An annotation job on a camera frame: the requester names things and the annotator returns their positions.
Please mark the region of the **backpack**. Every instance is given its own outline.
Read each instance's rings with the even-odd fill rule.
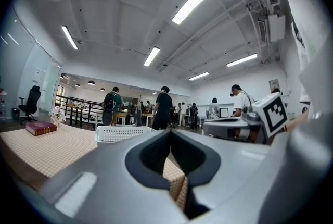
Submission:
[[[104,101],[102,103],[102,107],[104,108],[104,110],[111,110],[113,111],[114,107],[116,106],[115,105],[115,102],[114,102],[114,97],[116,96],[116,92],[114,93],[108,93],[105,98],[104,98]]]
[[[190,115],[194,115],[195,109],[193,107],[190,107],[189,108],[189,113],[190,113]]]

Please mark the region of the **white sleeve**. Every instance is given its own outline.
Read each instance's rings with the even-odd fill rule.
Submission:
[[[238,95],[235,96],[235,104],[234,104],[235,109],[243,110],[243,108],[244,108],[244,96],[245,95],[241,95],[241,94],[238,94]]]

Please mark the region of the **black office chair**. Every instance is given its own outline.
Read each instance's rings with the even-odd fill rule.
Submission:
[[[23,112],[25,112],[25,115],[26,115],[26,117],[21,117],[21,119],[20,119],[21,124],[23,121],[26,121],[26,120],[29,122],[31,122],[31,120],[37,121],[36,119],[34,119],[34,117],[31,114],[33,114],[37,111],[37,102],[38,102],[38,99],[41,97],[41,94],[42,93],[40,92],[40,88],[38,86],[34,85],[32,87],[32,89],[30,90],[26,105],[23,105],[24,98],[20,97],[21,104],[19,105],[19,108]]]

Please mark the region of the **man in black t-shirt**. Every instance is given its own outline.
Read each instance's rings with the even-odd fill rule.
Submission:
[[[167,86],[163,86],[160,94],[157,96],[156,106],[153,111],[153,114],[157,111],[154,123],[152,124],[154,130],[165,130],[168,126],[170,110],[172,107],[172,99],[168,95],[169,90],[170,89]]]

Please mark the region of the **white plastic basket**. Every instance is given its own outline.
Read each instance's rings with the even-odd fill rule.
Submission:
[[[105,143],[114,143],[153,131],[155,130],[150,127],[98,126],[95,132],[95,141],[97,146],[101,146]]]

